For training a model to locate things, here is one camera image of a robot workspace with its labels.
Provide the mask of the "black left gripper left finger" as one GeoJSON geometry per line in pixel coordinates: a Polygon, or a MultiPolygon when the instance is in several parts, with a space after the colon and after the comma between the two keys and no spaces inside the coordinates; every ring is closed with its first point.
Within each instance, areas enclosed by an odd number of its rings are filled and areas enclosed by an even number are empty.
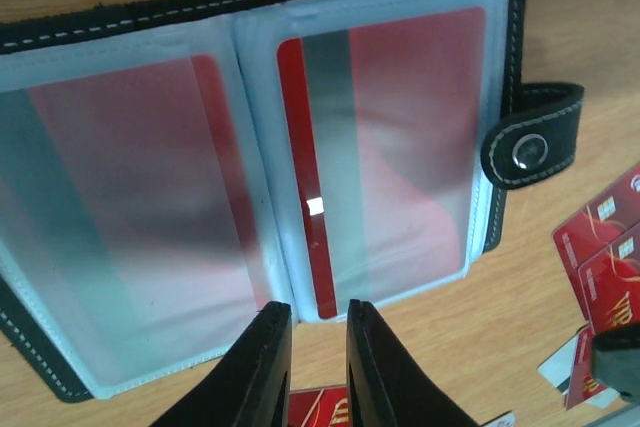
{"type": "Polygon", "coordinates": [[[153,424],[285,426],[291,354],[291,307],[270,301],[214,369],[153,424]]]}

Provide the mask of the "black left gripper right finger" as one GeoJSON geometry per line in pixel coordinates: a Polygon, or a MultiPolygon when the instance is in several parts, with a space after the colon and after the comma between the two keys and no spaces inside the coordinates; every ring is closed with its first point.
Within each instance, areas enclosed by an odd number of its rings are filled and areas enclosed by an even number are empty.
{"type": "Polygon", "coordinates": [[[475,426],[423,372],[375,306],[353,299],[346,380],[352,426],[475,426]]]}

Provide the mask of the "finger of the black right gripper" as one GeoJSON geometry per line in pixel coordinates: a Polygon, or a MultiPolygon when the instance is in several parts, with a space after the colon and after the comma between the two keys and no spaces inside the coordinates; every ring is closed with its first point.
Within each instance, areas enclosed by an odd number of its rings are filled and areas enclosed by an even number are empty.
{"type": "Polygon", "coordinates": [[[592,377],[614,389],[629,403],[639,402],[639,325],[627,324],[597,334],[592,340],[592,377]]]}

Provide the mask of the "red VIP card front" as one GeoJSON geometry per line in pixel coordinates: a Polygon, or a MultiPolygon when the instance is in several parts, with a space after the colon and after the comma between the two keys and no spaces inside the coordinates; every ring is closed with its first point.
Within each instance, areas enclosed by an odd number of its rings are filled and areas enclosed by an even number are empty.
{"type": "Polygon", "coordinates": [[[1,275],[95,396],[220,355],[264,264],[211,55],[1,70],[1,275]]]}

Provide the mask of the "black leather card holder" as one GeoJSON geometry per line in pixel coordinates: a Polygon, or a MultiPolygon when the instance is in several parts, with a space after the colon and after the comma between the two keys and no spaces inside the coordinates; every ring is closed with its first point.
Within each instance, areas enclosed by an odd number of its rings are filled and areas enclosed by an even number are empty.
{"type": "MultiPolygon", "coordinates": [[[[480,6],[488,13],[484,109],[476,141],[480,188],[473,254],[465,272],[384,306],[465,277],[500,242],[506,194],[569,167],[575,158],[584,90],[565,82],[521,79],[526,0],[150,0],[5,24],[1,70],[29,61],[45,67],[72,61],[133,66],[184,55],[211,55],[235,79],[251,132],[243,158],[258,172],[250,192],[263,266],[252,278],[256,313],[270,301],[290,305],[295,322],[318,316],[302,208],[282,97],[277,50],[286,39],[338,27],[370,25],[480,6]]],[[[220,355],[95,396],[48,340],[1,275],[1,328],[13,346],[65,403],[108,399],[220,355]]]]}

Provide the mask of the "red card magnetic stripe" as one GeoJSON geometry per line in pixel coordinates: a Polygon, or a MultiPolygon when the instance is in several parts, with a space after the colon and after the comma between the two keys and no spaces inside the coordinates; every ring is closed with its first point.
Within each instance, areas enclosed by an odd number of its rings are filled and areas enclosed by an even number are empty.
{"type": "Polygon", "coordinates": [[[488,13],[284,40],[277,50],[318,316],[461,276],[473,254],[488,13]]]}

